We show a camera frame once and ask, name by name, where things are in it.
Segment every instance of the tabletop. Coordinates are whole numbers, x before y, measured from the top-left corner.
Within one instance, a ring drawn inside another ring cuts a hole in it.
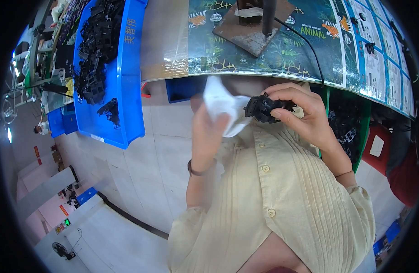
[[[284,26],[255,58],[212,30],[235,0],[148,2],[141,42],[141,80],[235,73],[320,83],[308,44]],[[285,21],[311,43],[325,84],[415,116],[402,45],[379,0],[289,0],[296,9]],[[357,25],[351,18],[365,15]],[[366,44],[375,43],[368,53]]]

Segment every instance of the bracelet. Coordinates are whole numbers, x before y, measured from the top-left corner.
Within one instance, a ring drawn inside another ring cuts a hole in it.
[[[190,159],[190,161],[188,161],[187,168],[188,168],[188,172],[190,173],[190,177],[191,177],[191,175],[195,175],[195,176],[201,177],[201,176],[204,176],[208,172],[208,170],[203,171],[203,172],[196,172],[196,171],[194,171],[191,168],[191,159]]]

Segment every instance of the blue crate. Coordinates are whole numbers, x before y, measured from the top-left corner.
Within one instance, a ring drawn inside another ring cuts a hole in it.
[[[82,205],[83,203],[88,201],[88,199],[95,196],[96,193],[97,193],[97,190],[91,187],[88,190],[84,191],[81,195],[77,196],[76,200],[78,201],[79,205]]]
[[[65,133],[64,120],[62,119],[61,108],[51,111],[47,114],[49,121],[49,130],[52,131],[52,138]]]
[[[65,134],[71,134],[78,130],[78,123],[76,121],[76,114],[63,115]]]
[[[386,237],[382,237],[379,239],[376,243],[373,245],[373,254],[376,256],[383,248],[384,248],[384,241],[386,240]]]
[[[62,107],[62,114],[65,115],[71,115],[75,113],[75,103],[66,104]]]
[[[206,84],[207,76],[166,79],[165,87],[169,103],[189,101],[194,94],[203,92]]]
[[[95,3],[96,0],[91,0],[81,14],[73,57],[74,69],[76,71],[80,70],[80,58],[78,56],[78,47],[82,42],[80,30],[84,22],[90,17],[90,8]],[[125,1],[117,58],[105,65],[106,94],[103,101],[107,103],[112,98],[117,98],[120,128],[114,129],[114,124],[107,120],[105,115],[99,116],[97,114],[99,108],[104,104],[92,106],[85,100],[82,103],[78,103],[78,94],[77,92],[73,93],[79,131],[82,134],[122,149],[127,149],[132,140],[143,137],[145,134],[140,90],[140,46],[146,5],[147,0]],[[132,25],[135,25],[133,27],[135,35],[125,34],[128,20],[132,22]],[[133,43],[125,43],[125,37],[131,39]]]
[[[393,239],[396,238],[396,236],[399,234],[400,231],[401,231],[401,227],[399,226],[398,221],[395,220],[386,231],[387,241],[391,243]]]

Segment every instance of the right hand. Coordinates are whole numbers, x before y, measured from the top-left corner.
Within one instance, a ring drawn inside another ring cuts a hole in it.
[[[301,138],[324,152],[332,151],[340,146],[329,126],[326,109],[320,95],[294,83],[273,85],[261,94],[264,92],[274,101],[293,101],[303,109],[303,118],[298,118],[283,108],[273,109],[270,113],[298,133]]]
[[[227,113],[222,113],[213,122],[205,103],[200,105],[192,122],[191,167],[194,171],[206,171],[212,167],[229,119]]]

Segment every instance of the shirt button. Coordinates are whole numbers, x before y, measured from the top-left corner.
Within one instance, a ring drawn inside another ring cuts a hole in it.
[[[267,213],[268,213],[268,215],[269,215],[270,217],[273,217],[273,216],[275,216],[275,215],[276,215],[275,210],[267,210]]]

